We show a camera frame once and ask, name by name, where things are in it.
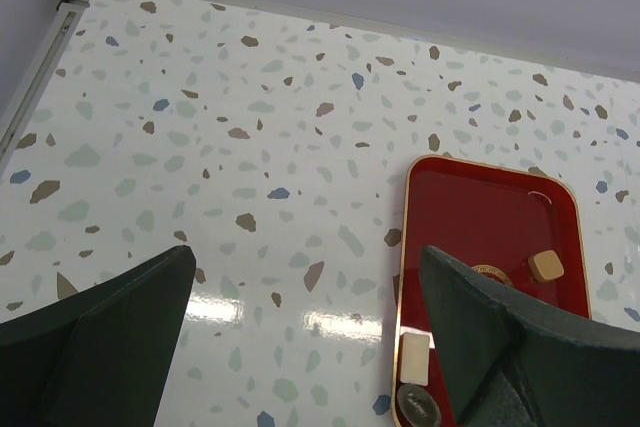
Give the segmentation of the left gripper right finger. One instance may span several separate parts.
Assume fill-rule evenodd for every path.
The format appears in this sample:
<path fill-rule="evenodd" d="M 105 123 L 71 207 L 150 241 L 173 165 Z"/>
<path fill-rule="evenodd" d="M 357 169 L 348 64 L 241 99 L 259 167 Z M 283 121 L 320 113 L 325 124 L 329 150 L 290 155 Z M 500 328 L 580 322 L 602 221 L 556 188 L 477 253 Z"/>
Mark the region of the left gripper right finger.
<path fill-rule="evenodd" d="M 539 301 L 432 246 L 419 278 L 457 424 L 638 425 L 638 333 Z"/>

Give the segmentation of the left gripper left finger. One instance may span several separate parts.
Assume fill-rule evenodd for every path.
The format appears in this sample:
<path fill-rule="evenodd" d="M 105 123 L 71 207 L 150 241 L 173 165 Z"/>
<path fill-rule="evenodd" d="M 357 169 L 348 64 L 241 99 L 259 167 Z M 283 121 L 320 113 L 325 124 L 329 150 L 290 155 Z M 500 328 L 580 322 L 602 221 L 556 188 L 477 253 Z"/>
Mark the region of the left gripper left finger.
<path fill-rule="evenodd" d="M 175 246 L 2 323 L 2 425 L 153 425 L 195 272 Z"/>

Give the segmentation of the tan square chocolate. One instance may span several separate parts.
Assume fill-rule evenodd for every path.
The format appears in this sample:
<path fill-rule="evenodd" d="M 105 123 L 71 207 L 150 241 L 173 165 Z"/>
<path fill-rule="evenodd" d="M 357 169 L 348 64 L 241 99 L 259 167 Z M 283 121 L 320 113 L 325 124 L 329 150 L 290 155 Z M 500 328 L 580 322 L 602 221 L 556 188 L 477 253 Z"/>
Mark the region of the tan square chocolate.
<path fill-rule="evenodd" d="M 533 278 L 539 283 L 547 283 L 561 278 L 564 266 L 554 250 L 535 253 L 528 258 L 528 265 Z"/>

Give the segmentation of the white rectangular chocolate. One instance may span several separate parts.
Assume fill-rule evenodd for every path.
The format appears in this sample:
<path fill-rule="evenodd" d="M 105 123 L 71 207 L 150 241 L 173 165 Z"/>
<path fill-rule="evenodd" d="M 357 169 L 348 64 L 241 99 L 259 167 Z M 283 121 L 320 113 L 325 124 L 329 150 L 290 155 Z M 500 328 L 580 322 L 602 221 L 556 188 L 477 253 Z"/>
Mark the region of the white rectangular chocolate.
<path fill-rule="evenodd" d="M 429 334 L 405 332 L 401 336 L 400 381 L 427 386 L 432 339 Z"/>

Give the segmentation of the dark oval chocolate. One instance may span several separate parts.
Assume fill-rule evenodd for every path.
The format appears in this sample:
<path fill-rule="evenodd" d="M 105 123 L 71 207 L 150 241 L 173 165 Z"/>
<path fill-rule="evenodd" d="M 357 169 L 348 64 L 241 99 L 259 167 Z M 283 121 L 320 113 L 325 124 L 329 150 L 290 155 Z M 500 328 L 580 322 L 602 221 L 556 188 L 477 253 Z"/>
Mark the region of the dark oval chocolate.
<path fill-rule="evenodd" d="M 397 391 L 397 400 L 401 413 L 413 427 L 440 427 L 441 411 L 420 385 L 402 384 Z"/>

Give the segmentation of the red rectangular tray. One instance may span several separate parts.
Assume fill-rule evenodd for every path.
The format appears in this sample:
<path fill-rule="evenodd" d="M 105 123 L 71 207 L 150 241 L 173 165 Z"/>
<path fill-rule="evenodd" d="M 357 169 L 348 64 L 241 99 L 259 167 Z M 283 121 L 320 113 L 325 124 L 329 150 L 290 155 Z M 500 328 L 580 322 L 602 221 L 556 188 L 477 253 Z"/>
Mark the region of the red rectangular tray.
<path fill-rule="evenodd" d="M 430 245 L 488 278 L 581 317 L 591 315 L 578 210 L 560 182 L 469 161 L 426 156 L 409 168 L 401 271 L 394 279 L 397 303 L 393 386 L 400 381 L 401 336 L 432 339 L 429 383 L 442 423 L 455 425 L 447 384 L 419 282 L 419 260 Z M 528 258 L 554 250 L 564 275 L 537 282 Z"/>

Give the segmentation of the aluminium corner frame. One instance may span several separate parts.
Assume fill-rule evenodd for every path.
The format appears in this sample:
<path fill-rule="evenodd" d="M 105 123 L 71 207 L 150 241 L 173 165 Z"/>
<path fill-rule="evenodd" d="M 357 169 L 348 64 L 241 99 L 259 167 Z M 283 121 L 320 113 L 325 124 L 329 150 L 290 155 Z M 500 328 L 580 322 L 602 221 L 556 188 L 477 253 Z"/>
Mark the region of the aluminium corner frame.
<path fill-rule="evenodd" d="M 2 169 L 89 1 L 1 0 Z"/>

